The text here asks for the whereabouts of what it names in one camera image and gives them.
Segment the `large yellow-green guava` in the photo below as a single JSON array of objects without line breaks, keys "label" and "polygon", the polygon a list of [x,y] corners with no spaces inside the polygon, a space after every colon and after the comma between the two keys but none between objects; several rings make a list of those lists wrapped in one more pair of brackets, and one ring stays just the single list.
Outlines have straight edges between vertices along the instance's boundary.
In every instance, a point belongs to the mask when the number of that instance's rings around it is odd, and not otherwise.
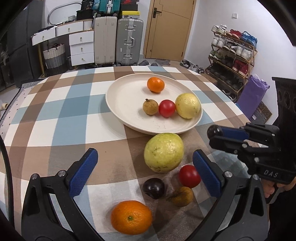
[{"label": "large yellow-green guava", "polygon": [[156,173],[167,173],[177,168],[184,156],[184,143],[175,133],[159,133],[144,149],[145,164]]}]

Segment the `red tomato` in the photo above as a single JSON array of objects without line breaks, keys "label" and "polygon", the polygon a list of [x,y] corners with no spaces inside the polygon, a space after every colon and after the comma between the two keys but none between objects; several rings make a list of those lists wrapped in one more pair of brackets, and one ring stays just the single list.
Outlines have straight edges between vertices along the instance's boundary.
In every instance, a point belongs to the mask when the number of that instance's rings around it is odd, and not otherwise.
[{"label": "red tomato", "polygon": [[159,104],[159,113],[165,118],[171,117],[176,111],[176,105],[173,101],[165,99]]},{"label": "red tomato", "polygon": [[185,165],[179,171],[179,180],[183,186],[194,188],[201,182],[197,169],[192,165]]}]

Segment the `small orange on plate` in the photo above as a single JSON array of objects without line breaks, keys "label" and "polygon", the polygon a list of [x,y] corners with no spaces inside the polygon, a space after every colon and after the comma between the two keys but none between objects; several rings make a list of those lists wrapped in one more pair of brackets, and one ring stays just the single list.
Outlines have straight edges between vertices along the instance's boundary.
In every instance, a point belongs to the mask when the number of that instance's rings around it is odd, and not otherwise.
[{"label": "small orange on plate", "polygon": [[160,93],[164,90],[165,83],[157,77],[151,77],[147,81],[147,87],[151,92]]}]

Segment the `wooden door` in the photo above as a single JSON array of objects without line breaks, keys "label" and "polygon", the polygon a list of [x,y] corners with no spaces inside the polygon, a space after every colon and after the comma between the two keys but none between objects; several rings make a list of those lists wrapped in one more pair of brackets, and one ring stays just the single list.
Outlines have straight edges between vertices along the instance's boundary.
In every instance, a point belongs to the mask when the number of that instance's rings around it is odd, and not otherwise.
[{"label": "wooden door", "polygon": [[144,57],[182,60],[195,7],[195,0],[151,1],[144,39]]}]

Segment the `teal suitcase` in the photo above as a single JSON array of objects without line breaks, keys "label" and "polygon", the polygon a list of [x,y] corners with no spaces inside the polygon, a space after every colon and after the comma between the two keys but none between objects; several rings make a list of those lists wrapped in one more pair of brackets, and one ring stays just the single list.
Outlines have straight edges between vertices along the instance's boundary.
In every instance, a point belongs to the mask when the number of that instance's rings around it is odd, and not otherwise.
[{"label": "teal suitcase", "polygon": [[120,10],[121,0],[100,0],[99,12],[104,14],[117,14]]}]

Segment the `beige suitcase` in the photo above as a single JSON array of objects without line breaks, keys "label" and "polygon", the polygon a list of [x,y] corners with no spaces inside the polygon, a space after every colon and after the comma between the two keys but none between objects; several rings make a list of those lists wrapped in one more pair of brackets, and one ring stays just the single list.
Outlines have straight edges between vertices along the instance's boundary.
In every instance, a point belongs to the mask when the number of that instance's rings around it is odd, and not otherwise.
[{"label": "beige suitcase", "polygon": [[103,16],[94,20],[94,60],[96,65],[115,62],[117,17]]}]

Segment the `white drawer desk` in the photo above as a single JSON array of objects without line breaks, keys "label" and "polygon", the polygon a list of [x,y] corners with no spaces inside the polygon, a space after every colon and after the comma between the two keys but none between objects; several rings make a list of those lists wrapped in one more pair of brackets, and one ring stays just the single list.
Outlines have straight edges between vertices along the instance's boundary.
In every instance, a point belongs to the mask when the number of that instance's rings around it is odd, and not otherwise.
[{"label": "white drawer desk", "polygon": [[94,63],[93,20],[79,20],[49,26],[31,36],[32,45],[42,43],[65,45],[66,56],[70,57],[73,67]]}]

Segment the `wooden shoe rack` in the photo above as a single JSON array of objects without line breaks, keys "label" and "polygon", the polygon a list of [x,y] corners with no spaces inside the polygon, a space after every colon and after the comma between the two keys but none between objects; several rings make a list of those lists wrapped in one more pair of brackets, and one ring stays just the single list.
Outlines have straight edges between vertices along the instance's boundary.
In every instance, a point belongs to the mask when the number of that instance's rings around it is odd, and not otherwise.
[{"label": "wooden shoe rack", "polygon": [[236,102],[254,67],[257,38],[247,31],[227,30],[226,25],[214,25],[210,65],[206,73],[217,81],[218,88]]}]

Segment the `cream round plate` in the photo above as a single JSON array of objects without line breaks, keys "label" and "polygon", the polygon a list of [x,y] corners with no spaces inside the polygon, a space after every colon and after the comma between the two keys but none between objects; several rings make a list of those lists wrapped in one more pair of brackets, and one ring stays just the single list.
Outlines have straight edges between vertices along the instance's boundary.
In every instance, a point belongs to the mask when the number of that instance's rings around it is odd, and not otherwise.
[{"label": "cream round plate", "polygon": [[118,78],[110,85],[105,99],[119,121],[149,135],[184,133],[203,116],[196,94],[162,75],[136,73]]}]

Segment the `checkered tablecloth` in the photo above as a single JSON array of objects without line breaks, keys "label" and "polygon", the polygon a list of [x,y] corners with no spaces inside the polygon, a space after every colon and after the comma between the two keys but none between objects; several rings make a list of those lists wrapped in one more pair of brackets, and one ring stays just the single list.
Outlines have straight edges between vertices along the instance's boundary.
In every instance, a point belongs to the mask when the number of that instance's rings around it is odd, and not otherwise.
[{"label": "checkered tablecloth", "polygon": [[[202,119],[181,135],[185,146],[183,165],[191,163],[195,150],[202,149],[221,169],[247,176],[246,166],[234,155],[209,147],[206,132],[210,125],[239,127],[247,123],[247,118],[206,77],[180,67],[147,66],[106,67],[51,76],[22,91],[1,124],[13,175],[16,230],[21,229],[22,205],[31,175],[52,176],[66,170],[89,148],[98,151],[99,160],[75,201],[105,240],[185,240],[202,221],[214,203],[203,184],[194,188],[194,200],[184,208],[142,193],[142,184],[152,177],[162,179],[168,191],[173,191],[179,185],[179,171],[157,174],[150,170],[143,157],[149,136],[120,123],[107,107],[105,93],[110,85],[133,73],[173,78],[199,97]],[[154,222],[148,232],[131,236],[115,231],[110,213],[124,200],[137,200],[151,209]]]}]

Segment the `dark plum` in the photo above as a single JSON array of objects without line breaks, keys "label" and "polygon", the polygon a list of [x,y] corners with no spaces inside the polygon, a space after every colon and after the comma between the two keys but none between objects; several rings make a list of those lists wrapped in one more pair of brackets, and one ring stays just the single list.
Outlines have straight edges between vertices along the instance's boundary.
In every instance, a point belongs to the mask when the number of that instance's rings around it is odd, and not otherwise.
[{"label": "dark plum", "polygon": [[159,178],[150,178],[142,186],[144,194],[152,199],[160,199],[165,195],[166,188],[164,182]]}]

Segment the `black refrigerator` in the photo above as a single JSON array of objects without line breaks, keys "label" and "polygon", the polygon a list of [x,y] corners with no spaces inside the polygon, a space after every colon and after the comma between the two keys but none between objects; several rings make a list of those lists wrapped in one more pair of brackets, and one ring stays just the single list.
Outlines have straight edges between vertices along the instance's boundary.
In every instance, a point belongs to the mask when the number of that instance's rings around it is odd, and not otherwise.
[{"label": "black refrigerator", "polygon": [[8,28],[9,63],[17,87],[42,74],[38,47],[32,45],[31,36],[42,28],[43,9],[43,1],[32,1]]}]

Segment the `brown longan fruit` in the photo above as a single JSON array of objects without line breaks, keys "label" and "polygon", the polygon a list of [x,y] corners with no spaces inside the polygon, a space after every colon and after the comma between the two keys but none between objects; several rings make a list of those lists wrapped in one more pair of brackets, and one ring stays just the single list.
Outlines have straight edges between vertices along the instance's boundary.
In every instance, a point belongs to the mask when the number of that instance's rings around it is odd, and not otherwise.
[{"label": "brown longan fruit", "polygon": [[155,100],[146,98],[142,109],[147,115],[155,115],[159,111],[159,105]]}]

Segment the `woven laundry basket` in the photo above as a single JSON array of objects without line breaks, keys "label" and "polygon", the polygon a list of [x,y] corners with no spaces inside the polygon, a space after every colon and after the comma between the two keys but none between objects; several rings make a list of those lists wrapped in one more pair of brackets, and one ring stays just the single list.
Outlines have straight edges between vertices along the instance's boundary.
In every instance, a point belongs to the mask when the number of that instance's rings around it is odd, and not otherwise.
[{"label": "woven laundry basket", "polygon": [[46,73],[49,76],[65,73],[68,70],[64,44],[54,44],[50,49],[43,51]]}]

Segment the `red tomato on plate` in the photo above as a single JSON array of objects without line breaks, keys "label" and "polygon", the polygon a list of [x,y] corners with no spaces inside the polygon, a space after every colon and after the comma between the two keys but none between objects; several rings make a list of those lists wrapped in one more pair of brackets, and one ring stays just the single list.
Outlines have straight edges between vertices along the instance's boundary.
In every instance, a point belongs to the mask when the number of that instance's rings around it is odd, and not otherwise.
[{"label": "red tomato on plate", "polygon": [[159,104],[159,113],[165,118],[171,117],[176,111],[176,105],[173,101],[165,99]]}]

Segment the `silver suitcase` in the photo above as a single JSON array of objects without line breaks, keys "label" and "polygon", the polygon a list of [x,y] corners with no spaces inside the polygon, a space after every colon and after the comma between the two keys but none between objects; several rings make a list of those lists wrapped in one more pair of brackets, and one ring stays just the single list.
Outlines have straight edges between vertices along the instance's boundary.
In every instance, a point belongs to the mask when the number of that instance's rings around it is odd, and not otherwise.
[{"label": "silver suitcase", "polygon": [[119,19],[117,23],[115,63],[137,65],[140,58],[144,22],[140,19]]}]

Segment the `purple bag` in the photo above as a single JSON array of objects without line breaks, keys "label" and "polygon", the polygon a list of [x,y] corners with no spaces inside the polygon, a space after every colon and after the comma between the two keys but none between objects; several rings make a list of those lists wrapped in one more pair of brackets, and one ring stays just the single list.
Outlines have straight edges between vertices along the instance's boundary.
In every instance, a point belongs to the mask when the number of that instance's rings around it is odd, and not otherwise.
[{"label": "purple bag", "polygon": [[270,86],[257,74],[250,75],[236,105],[250,120]]}]

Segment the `large orange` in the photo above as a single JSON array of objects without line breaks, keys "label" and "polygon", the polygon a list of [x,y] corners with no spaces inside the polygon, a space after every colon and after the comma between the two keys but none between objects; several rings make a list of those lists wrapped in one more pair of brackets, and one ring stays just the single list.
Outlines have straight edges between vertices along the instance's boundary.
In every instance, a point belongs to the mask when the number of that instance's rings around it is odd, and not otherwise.
[{"label": "large orange", "polygon": [[136,200],[120,202],[111,212],[112,227],[125,235],[140,235],[152,224],[151,210]]}]

